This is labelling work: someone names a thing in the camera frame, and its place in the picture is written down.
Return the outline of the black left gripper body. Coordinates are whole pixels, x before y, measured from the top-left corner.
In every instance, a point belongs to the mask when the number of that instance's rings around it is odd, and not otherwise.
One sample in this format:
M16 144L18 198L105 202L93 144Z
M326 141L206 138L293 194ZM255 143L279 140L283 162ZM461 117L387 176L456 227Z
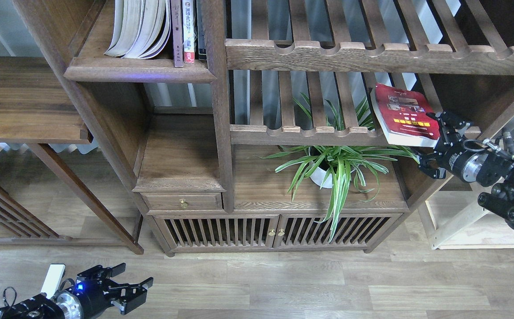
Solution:
M66 289L56 298L56 305L63 311L66 319L96 319L106 309L112 307L115 299L115 283L100 285L97 283L80 283Z

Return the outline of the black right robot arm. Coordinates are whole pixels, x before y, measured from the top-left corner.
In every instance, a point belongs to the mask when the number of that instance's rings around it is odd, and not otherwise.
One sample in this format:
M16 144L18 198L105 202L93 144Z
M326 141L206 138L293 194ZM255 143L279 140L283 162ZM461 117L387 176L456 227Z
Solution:
M491 187L482 192L478 204L504 218L514 230L514 139L503 128L496 139L468 139L470 127L451 112L428 113L439 125L440 137L431 154L419 154L419 169L433 179L444 179L451 172L466 183Z

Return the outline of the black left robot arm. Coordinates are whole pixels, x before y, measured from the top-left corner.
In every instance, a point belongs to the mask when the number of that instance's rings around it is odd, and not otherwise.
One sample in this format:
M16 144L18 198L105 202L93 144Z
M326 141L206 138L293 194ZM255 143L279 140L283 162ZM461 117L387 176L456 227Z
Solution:
M91 267L75 280L62 280L65 268L63 263L52 263L40 294L19 303L8 303L4 291L0 319L96 319L109 307L126 315L145 303L147 290L153 285L153 277L138 284L113 281L112 277L125 272L125 263Z

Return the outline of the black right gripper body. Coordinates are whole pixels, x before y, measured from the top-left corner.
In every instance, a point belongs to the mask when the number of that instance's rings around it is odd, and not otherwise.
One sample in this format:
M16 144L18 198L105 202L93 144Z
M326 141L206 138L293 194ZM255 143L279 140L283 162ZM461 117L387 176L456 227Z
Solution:
M488 152L476 140L459 140L455 143L439 142L439 166L467 183L477 180Z

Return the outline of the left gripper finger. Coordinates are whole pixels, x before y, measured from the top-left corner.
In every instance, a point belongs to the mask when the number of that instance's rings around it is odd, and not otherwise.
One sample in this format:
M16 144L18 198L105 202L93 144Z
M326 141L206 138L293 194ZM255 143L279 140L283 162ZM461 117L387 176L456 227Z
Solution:
M146 302L146 295L153 285L154 278L149 277L139 284L119 284L106 280L106 299L111 305L117 307L121 315L126 315Z
M97 265L80 272L76 276L76 283L87 280L110 280L111 277L118 276L125 272L125 270L126 263L120 263L114 267L103 267L102 265Z

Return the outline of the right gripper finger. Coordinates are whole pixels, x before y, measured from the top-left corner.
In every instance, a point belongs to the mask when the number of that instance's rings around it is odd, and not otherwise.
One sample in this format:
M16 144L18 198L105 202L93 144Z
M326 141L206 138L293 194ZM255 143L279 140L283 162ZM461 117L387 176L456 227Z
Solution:
M455 113L443 111L439 113L426 113L428 117L439 123L439 140L434 149L445 149L461 143L465 131L472 126L472 121L466 121Z
M418 168L433 179L445 179L447 170L439 165L439 160L443 159L444 155L445 153L418 153Z

